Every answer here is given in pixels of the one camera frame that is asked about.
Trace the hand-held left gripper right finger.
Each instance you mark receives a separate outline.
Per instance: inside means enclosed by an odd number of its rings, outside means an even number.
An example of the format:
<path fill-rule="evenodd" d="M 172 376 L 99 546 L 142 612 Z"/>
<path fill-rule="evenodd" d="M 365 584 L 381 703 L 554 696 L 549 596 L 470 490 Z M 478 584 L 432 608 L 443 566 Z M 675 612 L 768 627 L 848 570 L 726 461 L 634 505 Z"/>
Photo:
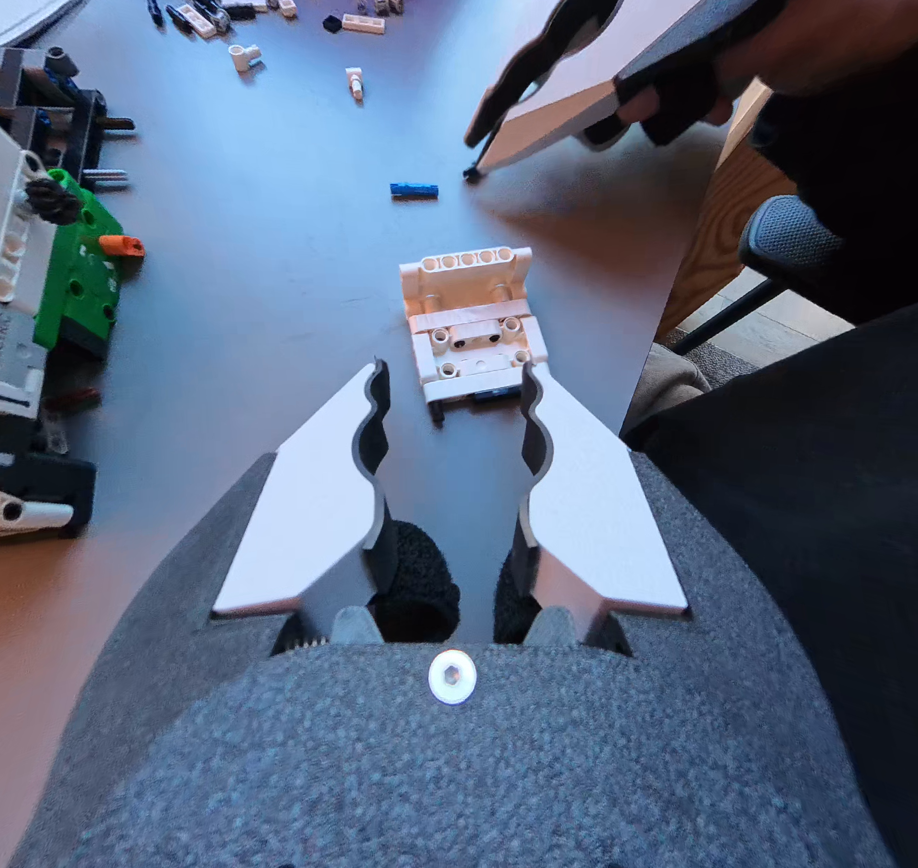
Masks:
<path fill-rule="evenodd" d="M 522 369 L 522 459 L 534 476 L 510 551 L 515 592 L 561 606 L 575 636 L 608 614 L 683 616 L 689 601 L 626 445 L 551 375 Z"/>

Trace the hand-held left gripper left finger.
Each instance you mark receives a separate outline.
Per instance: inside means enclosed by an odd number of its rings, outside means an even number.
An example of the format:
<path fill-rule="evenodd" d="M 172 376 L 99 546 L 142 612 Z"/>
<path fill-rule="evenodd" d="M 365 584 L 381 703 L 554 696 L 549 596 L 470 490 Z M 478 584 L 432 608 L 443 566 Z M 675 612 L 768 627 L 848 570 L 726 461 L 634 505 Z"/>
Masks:
<path fill-rule="evenodd" d="M 214 614 L 336 614 L 389 591 L 396 526 L 375 478 L 389 406 L 378 359 L 282 443 Z"/>

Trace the white lego cab assembly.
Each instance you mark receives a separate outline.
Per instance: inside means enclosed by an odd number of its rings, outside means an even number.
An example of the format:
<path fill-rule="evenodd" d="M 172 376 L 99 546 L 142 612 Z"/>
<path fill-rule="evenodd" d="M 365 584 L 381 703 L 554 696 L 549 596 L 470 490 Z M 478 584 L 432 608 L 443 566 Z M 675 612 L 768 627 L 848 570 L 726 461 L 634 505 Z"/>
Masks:
<path fill-rule="evenodd" d="M 527 300 L 529 247 L 490 246 L 401 264 L 400 285 L 419 383 L 431 420 L 446 403 L 522 385 L 547 347 Z"/>

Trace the partly built lego truck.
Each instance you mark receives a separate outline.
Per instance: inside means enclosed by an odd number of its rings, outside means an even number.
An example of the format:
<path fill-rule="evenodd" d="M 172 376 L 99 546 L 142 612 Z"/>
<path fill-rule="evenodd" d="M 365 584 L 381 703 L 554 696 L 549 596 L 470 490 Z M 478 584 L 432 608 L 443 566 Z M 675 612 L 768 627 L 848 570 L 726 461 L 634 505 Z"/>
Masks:
<path fill-rule="evenodd" d="M 109 135 L 130 132 L 96 126 L 112 116 L 106 99 L 77 86 L 62 48 L 4 47 L 1 59 L 1 536 L 74 537 L 91 519 L 97 469 L 70 457 L 60 417 L 97 396 L 48 396 L 46 371 L 61 348 L 108 357 L 122 263 L 144 257 L 98 186 L 79 181 L 109 168 Z"/>

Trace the person's right hand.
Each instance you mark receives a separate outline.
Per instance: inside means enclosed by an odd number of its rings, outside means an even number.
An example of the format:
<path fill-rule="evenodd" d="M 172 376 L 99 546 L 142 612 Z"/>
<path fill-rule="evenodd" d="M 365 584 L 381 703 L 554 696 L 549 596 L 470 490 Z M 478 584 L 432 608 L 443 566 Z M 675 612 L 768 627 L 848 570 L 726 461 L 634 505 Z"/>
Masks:
<path fill-rule="evenodd" d="M 787 0 L 772 22 L 716 59 L 718 96 L 703 119 L 728 122 L 754 78 L 811 96 L 894 61 L 916 41 L 917 0 Z"/>

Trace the person's grey trousers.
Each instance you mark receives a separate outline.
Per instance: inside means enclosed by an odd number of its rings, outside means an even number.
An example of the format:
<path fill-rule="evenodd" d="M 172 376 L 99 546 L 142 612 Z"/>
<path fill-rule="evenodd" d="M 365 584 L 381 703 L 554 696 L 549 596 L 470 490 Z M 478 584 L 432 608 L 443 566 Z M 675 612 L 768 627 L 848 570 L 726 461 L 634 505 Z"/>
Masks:
<path fill-rule="evenodd" d="M 654 343 L 625 415 L 620 438 L 625 439 L 646 418 L 710 391 L 710 383 L 694 363 Z"/>

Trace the wooden side panel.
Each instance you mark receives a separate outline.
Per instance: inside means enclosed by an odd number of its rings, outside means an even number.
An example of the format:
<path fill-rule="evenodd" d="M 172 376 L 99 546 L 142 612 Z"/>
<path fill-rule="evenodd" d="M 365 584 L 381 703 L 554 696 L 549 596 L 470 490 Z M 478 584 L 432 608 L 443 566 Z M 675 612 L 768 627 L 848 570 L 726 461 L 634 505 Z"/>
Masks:
<path fill-rule="evenodd" d="M 796 191 L 796 185 L 747 139 L 771 94 L 767 85 L 754 79 L 736 104 L 692 244 L 656 331 L 657 343 L 741 273 L 737 246 L 755 210 L 773 196 Z"/>

